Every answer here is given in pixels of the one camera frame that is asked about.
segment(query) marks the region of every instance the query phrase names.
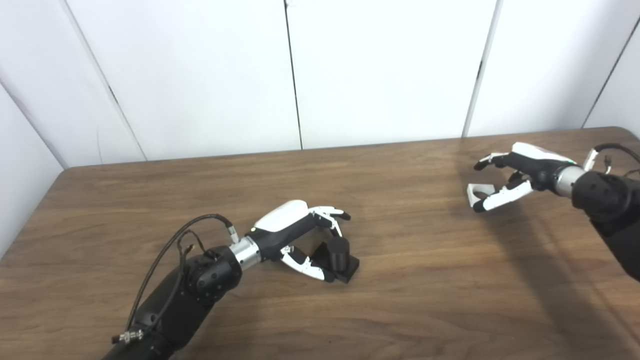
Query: white fingertip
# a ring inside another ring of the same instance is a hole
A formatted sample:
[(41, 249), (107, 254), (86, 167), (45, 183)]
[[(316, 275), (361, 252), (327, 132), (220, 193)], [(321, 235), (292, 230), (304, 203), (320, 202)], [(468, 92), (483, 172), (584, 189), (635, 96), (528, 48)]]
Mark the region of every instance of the white fingertip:
[(469, 184), (467, 186), (467, 197), (469, 197), (469, 206), (472, 208), (475, 203), (481, 200), (474, 193), (491, 195), (495, 193), (495, 187), (492, 184)]

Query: cable connector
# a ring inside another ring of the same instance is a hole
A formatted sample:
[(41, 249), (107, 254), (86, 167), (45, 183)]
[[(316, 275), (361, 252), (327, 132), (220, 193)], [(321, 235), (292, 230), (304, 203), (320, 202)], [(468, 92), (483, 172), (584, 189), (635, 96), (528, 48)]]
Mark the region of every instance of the cable connector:
[(240, 239), (238, 238), (238, 233), (236, 232), (236, 229), (233, 225), (231, 225), (230, 227), (227, 228), (227, 231), (229, 232), (229, 235), (231, 235), (231, 242), (234, 244), (237, 244)]
[(142, 340), (142, 336), (143, 335), (144, 335), (144, 332), (142, 332), (142, 330), (125, 331), (125, 332), (121, 333), (120, 335), (116, 335), (116, 336), (111, 337), (111, 343), (112, 344), (117, 344), (117, 343), (124, 342), (125, 344), (128, 344), (132, 340)]
[(604, 166), (606, 168), (604, 172), (605, 174), (608, 174), (609, 172), (611, 172), (611, 162), (612, 162), (611, 155), (605, 155), (604, 157)]

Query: white robotic hand cover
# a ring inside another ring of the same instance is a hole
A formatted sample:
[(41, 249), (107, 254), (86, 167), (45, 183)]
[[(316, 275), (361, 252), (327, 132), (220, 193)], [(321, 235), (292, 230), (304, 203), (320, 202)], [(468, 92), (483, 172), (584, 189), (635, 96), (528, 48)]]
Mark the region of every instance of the white robotic hand cover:
[[(336, 209), (333, 206), (316, 206), (308, 208), (307, 203), (302, 200), (290, 200), (276, 209), (270, 211), (258, 220), (254, 227), (270, 232), (277, 232), (291, 224), (299, 221), (309, 214), (325, 219), (331, 223), (329, 229), (342, 236), (342, 231), (338, 225), (338, 221), (332, 215), (344, 214), (343, 210)], [(314, 266), (312, 260), (299, 249), (293, 246), (286, 246), (280, 250), (282, 253), (282, 262), (297, 272), (301, 272), (307, 276), (319, 280), (325, 280), (322, 268)]]

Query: black cable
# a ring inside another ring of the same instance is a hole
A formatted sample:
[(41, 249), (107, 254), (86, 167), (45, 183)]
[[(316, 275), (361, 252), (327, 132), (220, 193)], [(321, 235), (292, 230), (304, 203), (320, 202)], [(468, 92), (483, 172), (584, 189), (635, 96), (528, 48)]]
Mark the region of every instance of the black cable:
[(200, 246), (200, 249), (202, 249), (202, 253), (206, 253), (207, 250), (204, 248), (204, 245), (202, 244), (202, 240), (200, 240), (200, 237), (198, 236), (198, 234), (196, 234), (195, 232), (191, 231), (191, 230), (187, 230), (188, 233), (193, 234), (193, 237), (196, 238), (196, 241), (198, 242), (198, 245)]
[(197, 236), (193, 231), (187, 230), (184, 233), (182, 233), (180, 235), (180, 237), (178, 237), (178, 240), (175, 242), (175, 245), (178, 248), (179, 264), (180, 264), (178, 266), (177, 278), (175, 280), (175, 284), (173, 285), (173, 289), (171, 290), (171, 293), (169, 294), (169, 297), (166, 299), (166, 302), (164, 302), (164, 305), (162, 306), (162, 309), (160, 309), (160, 311), (158, 312), (156, 318), (151, 322), (151, 325), (149, 325), (149, 327), (147, 327), (147, 331), (150, 331), (151, 329), (156, 327), (156, 325), (160, 322), (160, 319), (164, 315), (164, 312), (167, 310), (167, 308), (169, 308), (169, 304), (171, 304), (171, 301), (175, 297), (175, 294), (178, 293), (178, 289), (180, 288), (180, 284), (182, 283), (182, 280), (184, 279), (184, 264), (185, 264), (185, 262), (187, 260), (187, 254), (189, 254), (191, 249), (193, 249), (193, 245), (189, 245), (189, 247), (187, 247), (187, 249), (183, 252), (182, 251), (182, 246), (180, 245), (180, 243), (182, 242), (182, 238), (185, 235), (189, 234), (189, 233), (194, 234), (195, 236)]
[(629, 177), (629, 175), (633, 174), (634, 172), (638, 172), (638, 173), (640, 173), (640, 168), (637, 168), (637, 169), (635, 169), (635, 170), (627, 171), (627, 173), (626, 173), (626, 174), (624, 174), (624, 175), (623, 175), (623, 177)]
[(603, 151), (604, 149), (617, 149), (626, 152), (631, 156), (634, 160), (636, 160), (640, 164), (640, 156), (636, 154), (633, 150), (629, 149), (626, 146), (620, 145), (618, 143), (603, 143), (598, 146), (594, 146), (593, 149), (597, 152)]
[(233, 226), (231, 221), (229, 221), (227, 218), (225, 218), (224, 216), (219, 215), (219, 214), (202, 215), (202, 216), (196, 217), (196, 218), (190, 220), (189, 222), (187, 222), (186, 224), (184, 224), (180, 228), (180, 230), (178, 230), (169, 239), (169, 241), (164, 245), (164, 247), (160, 250), (160, 253), (156, 257), (156, 260), (154, 260), (153, 264), (151, 264), (151, 267), (149, 268), (149, 271), (147, 272), (147, 275), (145, 276), (145, 279), (142, 281), (142, 284), (140, 285), (140, 289), (138, 290), (138, 294), (136, 295), (136, 300), (134, 300), (133, 306), (131, 307), (131, 312), (129, 313), (129, 319), (127, 320), (127, 327), (125, 328), (125, 331), (128, 331), (131, 328), (131, 325), (133, 324), (133, 319), (134, 319), (134, 317), (136, 315), (136, 311), (138, 310), (138, 305), (140, 304), (140, 299), (142, 299), (142, 295), (145, 292), (145, 288), (147, 287), (147, 284), (149, 283), (149, 279), (151, 279), (151, 276), (153, 275), (154, 271), (156, 270), (156, 267), (158, 266), (158, 263), (160, 263), (160, 260), (162, 259), (162, 257), (166, 253), (166, 251), (171, 247), (171, 245), (173, 245), (175, 240), (182, 233), (184, 233), (189, 227), (191, 227), (193, 224), (195, 224), (195, 223), (197, 223), (199, 221), (202, 221), (204, 219), (207, 219), (207, 218), (214, 218), (216, 220), (222, 221), (225, 224), (225, 226), (227, 227), (227, 229), (229, 227)]

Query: silver cylindrical joint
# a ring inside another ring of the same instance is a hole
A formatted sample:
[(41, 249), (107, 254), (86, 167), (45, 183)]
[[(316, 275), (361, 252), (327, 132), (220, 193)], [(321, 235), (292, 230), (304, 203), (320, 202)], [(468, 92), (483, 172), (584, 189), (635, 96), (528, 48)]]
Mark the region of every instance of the silver cylindrical joint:
[(581, 167), (566, 167), (560, 171), (560, 174), (556, 177), (556, 192), (564, 197), (571, 199), (573, 191), (573, 184), (578, 178), (584, 175), (584, 171)]
[(260, 248), (249, 237), (241, 238), (237, 243), (229, 245), (240, 263), (242, 271), (260, 262)]

